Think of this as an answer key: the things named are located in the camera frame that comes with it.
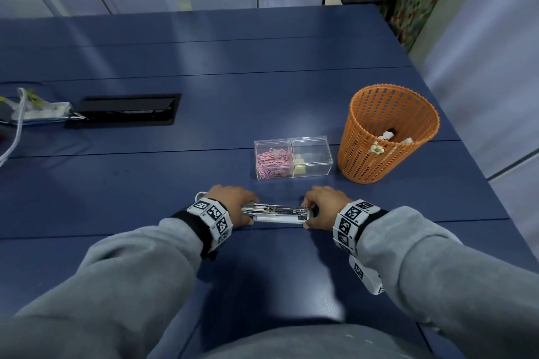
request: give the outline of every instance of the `person's left hand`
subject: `person's left hand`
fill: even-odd
[[[219,200],[229,211],[230,220],[234,228],[253,224],[251,216],[243,214],[241,208],[250,202],[258,203],[260,200],[253,192],[239,186],[213,186],[208,193],[204,195],[209,199]]]

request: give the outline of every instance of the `orange basket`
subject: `orange basket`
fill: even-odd
[[[378,138],[391,128],[396,130],[391,141]],[[436,109],[414,91],[392,84],[365,87],[350,102],[337,164],[353,182],[376,182],[432,139],[439,128]],[[400,143],[406,138],[414,142]]]

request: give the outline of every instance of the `blue table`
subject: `blue table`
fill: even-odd
[[[403,85],[437,105],[374,6],[0,21],[0,82],[17,80],[45,82],[38,94],[72,102],[99,94],[183,97],[169,127],[25,128],[0,169],[0,239],[10,239],[0,240],[2,317],[75,272],[99,238],[155,224],[215,183],[243,185],[272,203],[298,204],[318,184],[387,209],[406,204],[465,244],[537,269],[441,111],[435,139],[375,184],[354,185],[335,168],[318,178],[255,179],[257,139],[327,135],[335,158],[349,100],[363,86]],[[12,87],[0,87],[6,93]],[[366,293],[329,233],[269,228],[237,231],[214,264],[203,264],[152,359],[331,321],[426,346],[386,295]],[[241,309],[229,311],[224,299]],[[239,319],[239,312],[252,315]],[[220,326],[227,331],[218,333]],[[435,353],[458,358],[450,343],[423,332]]]
[[[331,149],[336,159],[339,147]],[[312,185],[330,185],[387,210],[414,207],[437,222],[508,217],[460,141],[428,142],[370,185],[336,169],[257,181],[252,149],[11,159],[0,169],[9,188],[0,198],[0,238],[105,235],[156,224],[217,182],[244,186],[271,204],[299,204]]]

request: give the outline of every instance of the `gray sleeve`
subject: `gray sleeve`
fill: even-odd
[[[460,244],[408,207],[367,226],[358,253],[402,311],[469,359],[539,357],[539,275]]]
[[[191,294],[201,251],[176,218],[99,241],[74,276],[0,324],[0,357],[146,358]]]

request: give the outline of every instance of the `person's right arm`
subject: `person's right arm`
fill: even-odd
[[[306,226],[331,230],[350,201],[313,188],[304,205],[320,214]],[[440,329],[469,359],[539,357],[539,275],[460,244],[408,207],[370,223],[357,252],[401,310]]]

